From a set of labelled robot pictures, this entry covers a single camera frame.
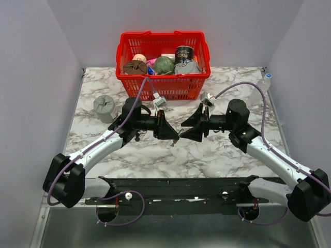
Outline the black head key bunch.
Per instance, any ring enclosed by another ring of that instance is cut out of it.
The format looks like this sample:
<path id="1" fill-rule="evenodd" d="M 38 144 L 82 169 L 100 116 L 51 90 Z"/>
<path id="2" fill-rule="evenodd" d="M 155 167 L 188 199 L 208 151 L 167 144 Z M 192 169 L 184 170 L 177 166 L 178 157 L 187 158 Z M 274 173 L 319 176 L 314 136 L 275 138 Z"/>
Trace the black head key bunch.
<path id="1" fill-rule="evenodd" d="M 140 141 L 140 136 L 143 135 L 143 134 L 145 134 L 145 133 L 146 133 L 146 131 L 141 131 L 141 130 L 139 131 L 139 130 L 137 130 L 136 131 L 136 136 L 135 136 L 135 141 L 136 142 L 139 142 Z"/>

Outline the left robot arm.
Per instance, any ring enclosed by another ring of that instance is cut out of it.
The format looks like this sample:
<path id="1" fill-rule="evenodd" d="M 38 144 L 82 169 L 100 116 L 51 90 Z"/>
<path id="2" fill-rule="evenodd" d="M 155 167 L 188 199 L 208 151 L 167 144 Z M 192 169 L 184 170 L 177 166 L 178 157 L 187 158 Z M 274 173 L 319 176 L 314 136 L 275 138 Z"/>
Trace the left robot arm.
<path id="1" fill-rule="evenodd" d="M 138 139 L 140 131 L 152 131 L 154 138 L 159 140 L 179 139 L 179 134 L 167 122 L 161 109 L 167 102 L 165 97 L 154 96 L 153 113 L 141 100 L 128 98 L 122 113 L 98 139 L 68 156 L 59 153 L 53 158 L 42 186 L 48 194 L 50 206 L 54 205 L 52 198 L 67 208 L 84 198 L 98 198 L 103 204 L 111 203 L 115 192 L 110 180 L 105 177 L 86 178 L 95 165 L 132 139 Z"/>

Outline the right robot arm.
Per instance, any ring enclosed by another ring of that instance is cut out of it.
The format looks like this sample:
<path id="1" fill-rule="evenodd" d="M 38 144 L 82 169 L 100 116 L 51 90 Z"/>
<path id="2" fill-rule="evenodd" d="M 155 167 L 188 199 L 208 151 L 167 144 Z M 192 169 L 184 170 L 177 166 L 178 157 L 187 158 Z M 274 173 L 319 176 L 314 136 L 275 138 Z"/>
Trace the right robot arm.
<path id="1" fill-rule="evenodd" d="M 210 131 L 228 131 L 233 146 L 256 158 L 275 174 L 282 184 L 250 176 L 238 189 L 243 202 L 263 198 L 286 206 L 299 220 L 308 222 L 330 204 L 328 175 L 312 170 L 274 148 L 261 132 L 248 123 L 249 110 L 244 101 L 231 100 L 224 115 L 210 115 L 202 104 L 181 125 L 188 127 L 182 138 L 201 142 Z"/>

